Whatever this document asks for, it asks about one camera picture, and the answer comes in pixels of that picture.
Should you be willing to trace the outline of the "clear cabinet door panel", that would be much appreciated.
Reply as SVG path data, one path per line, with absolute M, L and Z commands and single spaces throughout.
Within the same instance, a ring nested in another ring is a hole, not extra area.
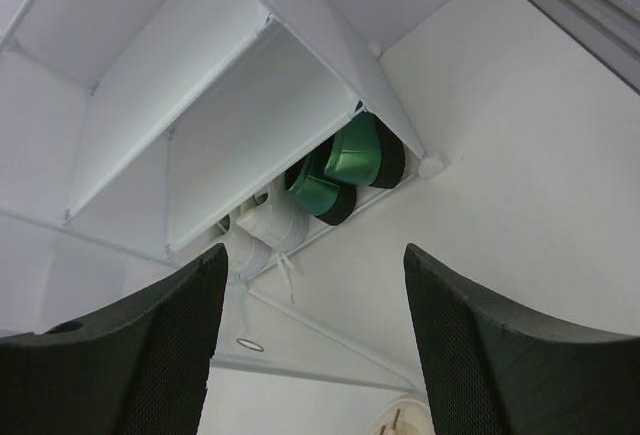
M 234 369 L 398 391 L 424 388 L 409 314 L 404 247 L 325 238 L 227 286 L 214 361 Z

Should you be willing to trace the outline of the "green pointed shoe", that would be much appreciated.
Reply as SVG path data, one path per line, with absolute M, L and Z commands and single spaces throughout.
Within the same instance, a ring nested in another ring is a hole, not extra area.
M 334 135 L 322 168 L 327 178 L 339 182 L 393 189 L 404 176 L 404 145 L 375 114 L 365 111 Z
M 305 212 L 330 226 L 347 220 L 357 204 L 357 189 L 324 175 L 316 152 L 290 167 L 284 176 L 285 191 Z

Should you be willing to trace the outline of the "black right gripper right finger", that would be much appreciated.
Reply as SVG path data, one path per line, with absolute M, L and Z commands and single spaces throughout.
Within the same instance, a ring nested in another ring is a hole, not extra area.
M 414 244 L 403 266 L 436 433 L 638 433 L 638 337 L 526 307 Z

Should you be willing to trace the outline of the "white sneaker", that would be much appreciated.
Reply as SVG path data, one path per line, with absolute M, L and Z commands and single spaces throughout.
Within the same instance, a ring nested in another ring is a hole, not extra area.
M 309 215 L 286 191 L 283 176 L 271 181 L 252 200 L 255 205 L 241 210 L 237 224 L 272 249 L 276 265 L 286 282 L 290 302 L 294 304 L 291 275 L 298 270 L 288 253 L 306 240 Z
M 241 209 L 237 208 L 227 216 L 228 230 L 215 240 L 215 244 L 223 244 L 226 249 L 230 275 L 247 283 L 262 272 L 272 249 L 239 226 L 240 215 Z

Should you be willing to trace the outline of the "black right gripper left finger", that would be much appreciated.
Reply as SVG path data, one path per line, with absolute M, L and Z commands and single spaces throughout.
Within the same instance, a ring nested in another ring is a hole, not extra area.
M 2 433 L 196 433 L 227 278 L 217 244 L 102 309 L 2 338 Z

